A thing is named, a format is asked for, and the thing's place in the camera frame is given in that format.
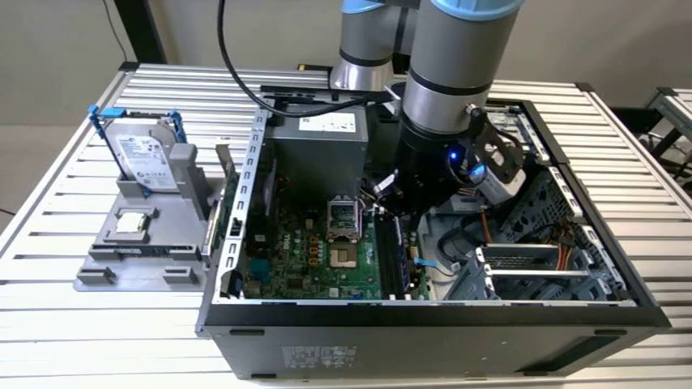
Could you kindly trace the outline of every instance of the blue led light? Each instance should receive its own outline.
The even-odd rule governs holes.
[[[485,174],[485,165],[477,164],[472,169],[470,176],[476,177],[476,176],[482,176],[484,174]]]

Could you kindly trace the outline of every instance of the green circuit board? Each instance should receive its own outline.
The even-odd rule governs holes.
[[[326,215],[314,210],[277,210],[276,241],[268,260],[268,277],[248,274],[246,298],[380,300],[380,263],[374,240],[374,213],[362,214],[362,236],[357,243],[328,242]],[[337,215],[338,223],[349,225]],[[414,233],[404,234],[406,252],[418,247]],[[414,269],[420,287],[412,299],[429,299],[425,269]]]
[[[249,298],[306,299],[333,298],[353,300],[380,299],[380,267],[374,249],[372,216],[362,218],[362,236],[357,244],[329,243],[325,239],[326,218],[317,215],[305,219],[292,212],[281,213],[277,226],[274,255],[269,258],[269,277],[257,288],[245,290]],[[349,267],[333,267],[330,250],[352,245],[356,259]]]

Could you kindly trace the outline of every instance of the metal rail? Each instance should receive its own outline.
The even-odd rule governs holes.
[[[260,84],[325,87],[322,72],[241,71]],[[664,306],[673,330],[561,378],[489,382],[353,381],[360,387],[430,385],[562,389],[692,386],[692,210],[597,95],[570,83],[497,81],[490,97],[525,99],[556,135],[572,167]],[[214,145],[242,163],[254,105],[221,69],[141,65],[117,74],[101,105],[177,108],[197,163],[221,174]],[[232,385],[210,339],[193,332],[200,293],[77,293],[72,280],[117,188],[117,167],[85,122],[0,237],[0,378],[6,387]],[[298,383],[337,387],[344,382]]]

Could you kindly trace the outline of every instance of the black cable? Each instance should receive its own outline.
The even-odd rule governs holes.
[[[434,269],[440,272],[440,274],[442,276],[446,276],[446,277],[453,277],[454,275],[453,274],[449,274],[448,272],[442,271],[442,269],[440,269],[437,266],[425,266],[425,269]]]
[[[125,53],[125,48],[122,47],[122,42],[120,41],[120,37],[117,36],[116,28],[112,25],[110,10],[108,10],[108,3],[105,2],[105,0],[100,0],[100,1],[104,3],[105,16],[108,17],[108,24],[110,25],[112,35],[116,37],[116,42],[117,42],[117,45],[120,46],[120,51],[122,51],[122,58],[124,58],[124,61],[126,62],[128,54]]]
[[[12,211],[8,211],[8,210],[4,209],[4,208],[0,208],[0,212],[1,212],[1,213],[6,213],[6,214],[10,215],[10,216],[17,216],[16,213],[13,213]]]
[[[450,239],[454,235],[461,235],[465,240],[468,241],[469,244],[472,244],[473,246],[480,246],[482,245],[482,241],[480,241],[476,237],[473,237],[468,231],[466,231],[466,227],[473,223],[473,221],[476,220],[474,219],[474,216],[468,216],[465,218],[460,218],[460,225],[457,228],[452,228],[446,233],[442,234],[442,236],[437,239],[437,252],[440,254],[440,256],[446,259],[448,262],[452,262],[452,263],[457,263],[457,262],[465,262],[465,260],[460,260],[458,258],[453,257],[452,255],[446,254],[446,252],[444,251],[444,243],[448,241],[448,239]],[[456,247],[456,244],[454,244],[454,248],[456,250],[460,252],[460,254],[464,254],[461,252],[461,250],[458,249],[458,247]]]
[[[228,72],[230,73],[230,76],[233,80],[236,81],[237,86],[240,89],[242,89],[242,92],[245,95],[248,95],[249,99],[266,111],[274,113],[278,116],[284,116],[286,118],[309,118],[312,116],[324,115],[325,113],[330,113],[334,111],[338,111],[340,109],[352,107],[354,105],[361,105],[368,102],[374,103],[385,103],[392,100],[392,96],[388,92],[373,92],[368,94],[366,96],[350,100],[345,103],[340,103],[336,105],[330,105],[328,108],[316,109],[306,112],[286,112],[281,109],[273,108],[269,104],[266,104],[249,90],[248,86],[245,85],[245,82],[240,79],[240,76],[237,75],[236,68],[233,67],[233,64],[230,63],[230,59],[228,58],[228,50],[225,49],[225,38],[224,38],[224,10],[225,10],[225,0],[218,0],[218,13],[216,16],[216,35],[218,39],[218,49],[220,49],[220,56],[225,63],[225,68],[228,69]]]
[[[512,134],[509,134],[506,131],[501,130],[500,128],[494,127],[494,132],[497,132],[497,134],[500,134],[500,136],[502,136],[504,138],[508,138],[513,143],[514,143],[514,146],[517,147],[518,150],[522,150],[521,148],[521,142],[518,141],[517,137]]]
[[[516,241],[516,243],[522,243],[524,240],[528,238],[528,237],[532,237],[533,235],[536,235],[537,233],[540,233],[541,231],[549,229],[550,227],[554,227],[557,225],[557,223],[550,223],[550,224],[544,224],[541,225],[537,229],[532,230],[532,231],[528,231]]]
[[[452,246],[454,247],[454,250],[458,254],[461,255],[465,255],[464,254],[464,251],[461,251],[461,249],[458,248],[458,246],[456,245],[456,239],[452,239]]]

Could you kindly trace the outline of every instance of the sticker label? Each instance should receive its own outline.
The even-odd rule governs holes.
[[[118,135],[117,142],[134,180],[153,191],[177,190],[173,173],[157,139],[150,136]]]
[[[312,118],[300,118],[298,130],[325,132],[356,132],[356,114],[332,112]]]
[[[289,369],[352,367],[357,346],[282,346],[282,363]]]

